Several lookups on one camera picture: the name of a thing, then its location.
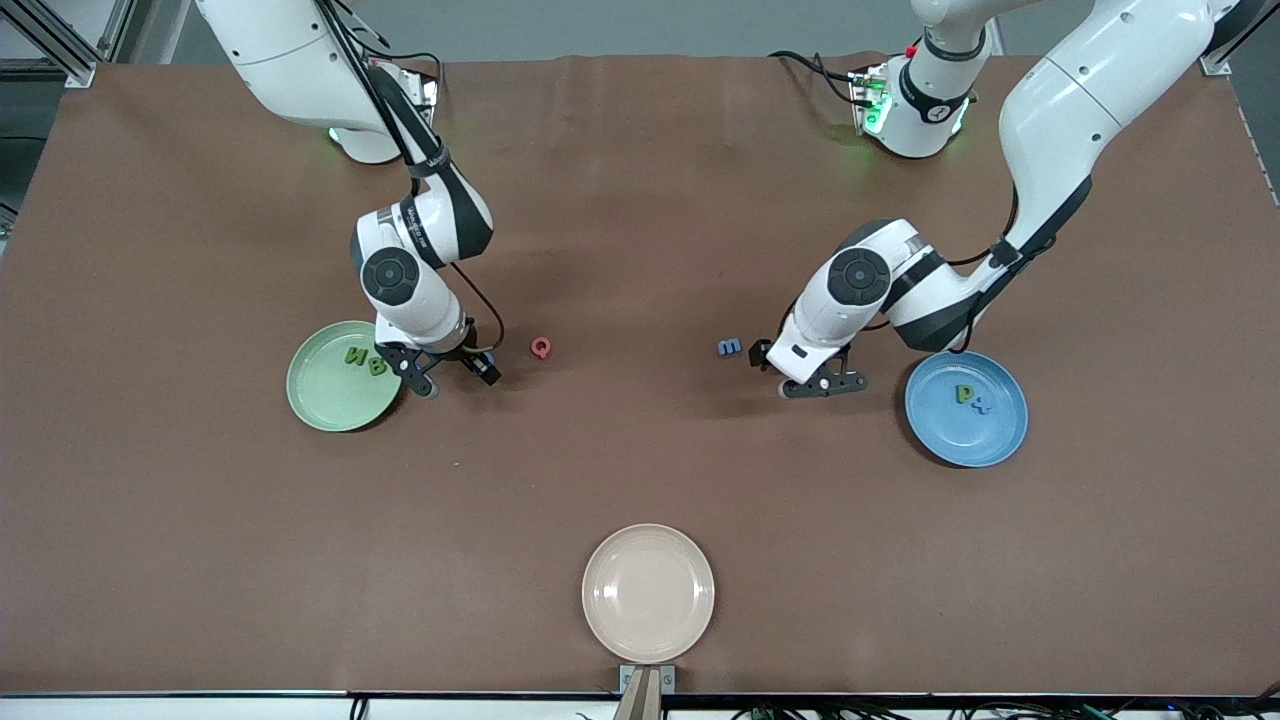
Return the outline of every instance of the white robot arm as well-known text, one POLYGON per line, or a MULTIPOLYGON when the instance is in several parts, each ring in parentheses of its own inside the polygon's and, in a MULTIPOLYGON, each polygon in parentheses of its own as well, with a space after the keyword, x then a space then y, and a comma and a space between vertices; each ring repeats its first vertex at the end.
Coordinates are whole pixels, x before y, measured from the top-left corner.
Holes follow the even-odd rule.
POLYGON ((472 320, 436 274, 484 252, 493 217, 424 117, 434 83, 364 51, 332 0, 201 0, 197 8, 266 109, 333 128, 357 161, 404 159, 413 191, 360 218, 351 237, 352 261, 378 311, 378 352, 428 397, 436 388, 426 370, 442 360, 497 382, 492 347, 476 347, 472 320))
MULTIPOLYGON (((911 10, 924 24, 924 33, 913 47, 913 55, 895 56, 855 78, 860 101, 854 111, 858 128, 904 158, 927 158, 942 150, 960 131, 973 82, 991 56, 987 22, 1039 1, 911 0, 911 10)), ((1249 5, 1262 1, 1215 0, 1208 5, 1213 20, 1235 9, 1235 20, 1247 22, 1249 18, 1243 15, 1257 13, 1257 8, 1249 5)), ((1220 29, 1231 27, 1233 23, 1221 23, 1220 29)), ((1149 35, 1155 31, 1138 27, 1134 32, 1149 35)))
POLYGON ((847 343, 877 311, 911 348, 938 352, 965 341, 987 305, 1084 202, 1106 145, 1206 51, 1221 14, 1204 0, 1097 0, 1001 110, 1019 204, 988 258, 961 275, 909 222, 868 223, 813 275, 777 341, 753 348, 753 364, 791 378, 787 397, 827 396, 842 379, 827 361, 846 360, 847 343))

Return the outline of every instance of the brown tablecloth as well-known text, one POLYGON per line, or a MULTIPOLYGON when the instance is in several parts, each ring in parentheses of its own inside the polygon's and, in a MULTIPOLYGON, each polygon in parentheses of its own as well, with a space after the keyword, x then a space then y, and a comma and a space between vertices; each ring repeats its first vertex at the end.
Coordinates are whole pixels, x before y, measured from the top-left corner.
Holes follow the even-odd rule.
POLYGON ((873 387, 827 401, 717 356, 872 218, 986 247, 1028 65, 993 60, 920 161, 777 60, 451 67, 436 124, 497 218, 467 269, 506 375, 444 369, 438 400, 348 434, 298 421, 284 373, 371 318, 347 240, 403 169, 346 160, 230 68, 100 68, 0 263, 0 689, 614 687, 579 585, 639 521, 716 573, 684 691, 1261 689, 1280 215, 1228 82, 1188 76, 1126 131, 979 324, 1030 404, 1007 462, 909 439, 920 355, 891 331, 855 348, 873 387))

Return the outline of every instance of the gray floor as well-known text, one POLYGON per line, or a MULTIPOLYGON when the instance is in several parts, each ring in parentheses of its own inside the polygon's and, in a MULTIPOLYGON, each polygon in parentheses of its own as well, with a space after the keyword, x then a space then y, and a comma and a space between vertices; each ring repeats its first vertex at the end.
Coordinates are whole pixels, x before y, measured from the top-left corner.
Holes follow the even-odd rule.
MULTIPOLYGON (((225 63, 192 0, 155 0, 136 61, 225 63)), ((897 51, 919 35, 896 0, 365 0, 355 9, 397 51, 430 50, 445 61, 535 60, 562 55, 739 55, 773 50, 840 55, 897 51), (714 32, 705 28, 713 27, 714 32)), ((1048 51, 1092 6, 1041 3, 1000 18, 1010 55, 1048 51)), ((1231 59, 1231 83, 1268 165, 1280 168, 1280 19, 1231 59)), ((0 135, 45 136, 61 87, 0 82, 0 135)), ((0 141, 0 200, 19 206, 40 145, 0 141)))

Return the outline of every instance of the black band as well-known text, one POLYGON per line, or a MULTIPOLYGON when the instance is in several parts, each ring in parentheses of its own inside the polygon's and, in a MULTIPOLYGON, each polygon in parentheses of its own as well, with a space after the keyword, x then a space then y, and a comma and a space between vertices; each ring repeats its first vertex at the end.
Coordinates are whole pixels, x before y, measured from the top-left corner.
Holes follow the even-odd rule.
POLYGON ((973 60, 974 58, 982 54, 982 49, 984 45, 987 45, 987 28, 982 28, 982 31, 978 33, 978 46, 965 53, 950 53, 947 50, 943 50, 933 44, 933 38, 929 37, 928 32, 924 33, 924 47, 928 49, 929 55, 933 55, 934 58, 940 60, 946 60, 948 63, 963 63, 965 60, 973 60))
POLYGON ((1012 265, 1018 260, 1018 249, 1009 245, 1005 236, 1000 236, 1000 240, 991 245, 991 266, 997 265, 1012 265))
POLYGON ((417 256, 436 270, 443 268, 444 263, 435 252, 435 249, 431 247, 431 238, 426 237, 426 228, 422 227, 422 217, 417 214, 417 206, 413 204, 412 195, 407 195, 404 200, 401 200, 401 217, 404 218, 404 229, 408 231, 408 238, 413 242, 417 256))
POLYGON ((924 281, 924 278, 929 277, 929 273, 937 270, 943 264, 945 260, 942 260, 942 256, 938 255, 937 250, 929 252, 924 258, 920 258, 916 264, 911 265, 905 273, 893 281, 893 286, 888 290, 888 297, 886 297, 884 304, 881 305, 881 313, 888 313, 888 309, 892 307, 895 302, 901 300, 909 290, 924 281))
MULTIPOLYGON (((370 79, 374 83, 374 88, 378 90, 378 95, 387 101, 387 106, 390 108, 392 114, 396 115, 404 129, 408 131, 410 137, 419 146, 422 152, 430 152, 426 160, 419 163, 417 165, 411 165, 411 168, 417 168, 424 163, 431 160, 431 158, 439 158, 444 152, 444 158, 448 158, 448 151, 444 150, 444 143, 426 129, 426 122, 417 113, 417 109, 410 104, 408 97, 404 96, 404 91, 396 82, 396 78, 387 74, 385 70, 380 68, 372 68, 369 73, 370 79)), ((387 128, 387 132, 398 132, 396 128, 387 128)), ((410 163, 412 158, 404 158, 406 163, 410 163)), ((448 168, 449 164, 445 161, 443 165, 436 165, 436 170, 448 168)))
POLYGON ((902 65, 902 73, 897 79, 897 85, 902 90, 902 99, 906 100, 908 105, 915 108, 920 113, 922 122, 931 126, 947 122, 947 119, 955 114, 955 111, 959 110, 960 106, 964 105, 964 101, 969 97, 968 90, 964 95, 952 97, 951 100, 942 100, 923 92, 915 86, 914 82, 911 82, 910 60, 902 65))
POLYGON ((436 138, 436 141, 439 142, 439 147, 430 158, 408 167, 408 176, 411 178, 429 178, 449 167, 449 163, 453 160, 449 156, 449 149, 444 146, 444 140, 436 138))
POLYGON ((1012 245, 1005 240, 1004 236, 1000 237, 991 246, 991 259, 987 260, 992 268, 998 268, 1005 265, 1014 273, 1021 272, 1021 269, 1030 261, 1032 258, 1039 255, 1044 251, 1057 231, 1062 229, 1062 225, 1071 219, 1071 215, 1084 205, 1084 199, 1089 196, 1089 191, 1093 190, 1093 176, 1085 176, 1080 184, 1075 186, 1071 195, 1066 196, 1066 200, 1057 206, 1057 210, 1044 220, 1044 224, 1036 228, 1036 232, 1023 242, 1020 249, 1015 249, 1012 245))

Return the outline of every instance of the wire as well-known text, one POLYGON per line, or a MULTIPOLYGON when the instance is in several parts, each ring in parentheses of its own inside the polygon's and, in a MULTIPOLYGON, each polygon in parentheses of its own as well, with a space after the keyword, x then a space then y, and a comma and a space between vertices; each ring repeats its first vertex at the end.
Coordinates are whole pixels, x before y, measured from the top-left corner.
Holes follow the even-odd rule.
MULTIPOLYGON (((1005 229, 1000 231, 1000 237, 1009 234, 1009 231, 1014 227, 1014 219, 1018 217, 1018 188, 1014 188, 1014 201, 1009 205, 1009 219, 1005 220, 1005 229)), ((965 258, 964 260, 947 260, 947 265, 952 268, 960 268, 963 265, 969 265, 982 260, 987 255, 991 255, 991 250, 983 250, 982 252, 974 255, 973 258, 965 258)))
POLYGON ((1231 45, 1230 50, 1222 54, 1222 59, 1220 61, 1225 63, 1226 59, 1231 56, 1231 53, 1235 53, 1236 49, 1240 47, 1240 45, 1244 45, 1244 41, 1248 40, 1251 35, 1253 35, 1253 31, 1258 29, 1260 27, 1262 27, 1262 23, 1271 19, 1271 15, 1274 15, 1276 10, 1280 10, 1280 5, 1275 5, 1270 10, 1267 10, 1267 14, 1262 15, 1262 19, 1256 22, 1253 27, 1251 27, 1243 36, 1240 36, 1239 40, 1235 41, 1235 44, 1231 45))
POLYGON ((351 701, 351 710, 347 711, 347 720, 365 720, 369 716, 369 698, 356 696, 351 701))
MULTIPOLYGON (((376 35, 379 37, 379 40, 383 40, 383 36, 378 35, 375 31, 371 31, 369 28, 347 28, 347 29, 348 31, 366 29, 366 31, 372 32, 374 35, 376 35)), ((403 55, 393 55, 390 53, 383 53, 381 50, 378 50, 376 47, 369 46, 369 44, 366 44, 364 40, 360 40, 355 35, 351 35, 351 38, 355 40, 357 45, 360 45, 361 47, 364 47, 366 53, 369 53, 370 55, 372 55, 375 58, 379 58, 381 60, 413 60, 413 59, 417 59, 417 58, 426 58, 426 59, 431 60, 433 63, 435 63, 435 74, 440 78, 440 85, 444 85, 444 61, 440 60, 435 55, 435 53, 406 53, 403 55)))
MULTIPOLYGON (((792 53, 790 50, 778 50, 777 53, 771 53, 769 58, 782 58, 785 60, 795 60, 795 61, 800 63, 801 65, 804 65, 804 67, 809 68, 810 70, 813 70, 813 72, 818 73, 819 76, 822 76, 822 79, 827 81, 827 87, 829 87, 831 91, 836 94, 836 97, 840 97, 841 100, 844 100, 845 102, 849 102, 850 105, 858 105, 859 108, 870 108, 872 106, 872 104, 868 102, 867 100, 855 100, 852 97, 849 97, 844 92, 841 92, 840 88, 836 87, 835 81, 838 79, 841 82, 849 82, 849 76, 847 74, 838 74, 838 73, 833 73, 833 72, 828 70, 827 65, 824 65, 823 61, 822 61, 822 55, 819 55, 817 53, 813 54, 813 60, 809 60, 809 59, 804 58, 803 55, 799 55, 799 54, 792 53)), ((860 68, 854 68, 854 69, 851 69, 849 72, 850 73, 859 73, 859 72, 863 72, 863 70, 865 70, 865 69, 868 69, 872 65, 863 65, 860 68)))
MULTIPOLYGON (((1014 199, 1009 204, 1009 219, 1005 220, 1005 229, 1000 232, 1001 240, 1004 240, 1004 237, 1006 234, 1009 234, 1009 231, 1012 229, 1012 227, 1014 227, 1014 219, 1015 218, 1018 218, 1018 188, 1016 187, 1014 187, 1014 199)), ((1047 251, 1050 247, 1053 247, 1055 242, 1057 242, 1057 234, 1053 234, 1052 237, 1050 237, 1048 242, 1046 242, 1043 247, 1041 247, 1036 252, 1032 252, 1030 255, 1028 255, 1027 256, 1027 263, 1030 263, 1032 260, 1034 260, 1036 258, 1038 258, 1042 252, 1047 251)), ((977 263, 978 260, 982 260, 987 255, 991 255, 991 250, 983 250, 978 255, 974 255, 973 258, 965 258, 964 260, 947 261, 947 265, 951 265, 952 268, 959 266, 959 265, 968 265, 969 263, 977 263)), ((951 352, 959 355, 959 354, 969 350, 969 342, 973 340, 973 323, 978 319, 977 307, 978 307, 978 305, 982 304, 983 295, 984 295, 983 292, 979 292, 978 296, 974 297, 973 305, 969 306, 969 314, 965 318, 964 342, 960 345, 959 348, 948 347, 947 350, 950 350, 951 352)))
POLYGON ((982 260, 987 255, 991 255, 991 250, 983 250, 982 252, 974 255, 973 258, 965 258, 964 260, 947 260, 947 265, 951 265, 952 268, 960 268, 963 265, 977 263, 978 260, 982 260))
POLYGON ((449 265, 453 268, 456 273, 458 273, 458 277, 462 278, 462 282, 467 283, 467 286, 471 287, 471 292, 476 293, 476 297, 480 299, 480 302, 484 302, 485 307, 489 309, 489 313, 493 314, 493 319, 498 322, 498 340, 493 341, 493 345, 488 347, 463 347, 462 350, 466 350, 472 355, 489 352, 490 350, 498 350, 499 347, 502 347, 502 341, 507 338, 507 324, 502 322, 502 315, 498 313, 498 309, 493 306, 493 302, 489 302, 489 299, 485 296, 485 293, 480 292, 480 288, 476 287, 476 283, 471 282, 471 278, 468 278, 467 274, 462 272, 462 268, 460 268, 457 263, 449 263, 449 265))
MULTIPOLYGON (((849 102, 850 105, 856 105, 859 108, 870 108, 872 106, 872 102, 869 100, 855 100, 852 97, 847 97, 844 92, 840 91, 838 87, 836 87, 836 82, 833 79, 831 79, 831 72, 827 70, 827 65, 822 64, 822 55, 814 53, 813 54, 813 61, 818 64, 818 69, 822 72, 822 79, 827 81, 827 87, 829 87, 831 91, 836 94, 836 97, 840 97, 845 102, 849 102)), ((849 82, 849 77, 847 76, 845 77, 845 82, 849 82)))
MULTIPOLYGON (((325 20, 325 26, 328 26, 329 32, 334 36, 334 42, 337 42, 338 47, 342 49, 343 55, 347 58, 347 64, 355 73, 356 79, 360 81, 361 87, 365 88, 365 94, 369 96, 369 101, 378 111, 379 119, 381 119, 383 124, 387 127, 387 132, 396 143, 396 149, 399 150, 401 158, 404 159, 404 164, 412 165, 413 156, 410 154, 408 143, 404 142, 399 126, 396 124, 396 118, 392 114, 390 106, 387 105, 387 99, 379 95, 378 90, 374 88, 372 78, 369 76, 369 69, 365 65, 364 59, 360 58, 360 54, 356 53, 355 46, 352 46, 351 41, 355 40, 356 42, 360 42, 360 40, 356 37, 356 33, 351 32, 351 28, 344 26, 342 19, 338 18, 338 12, 333 6, 333 3, 335 1, 340 0, 315 0, 315 4, 320 10, 320 15, 325 20)), ((410 195, 416 197, 420 190, 421 186, 419 184, 417 178, 410 177, 410 195)))

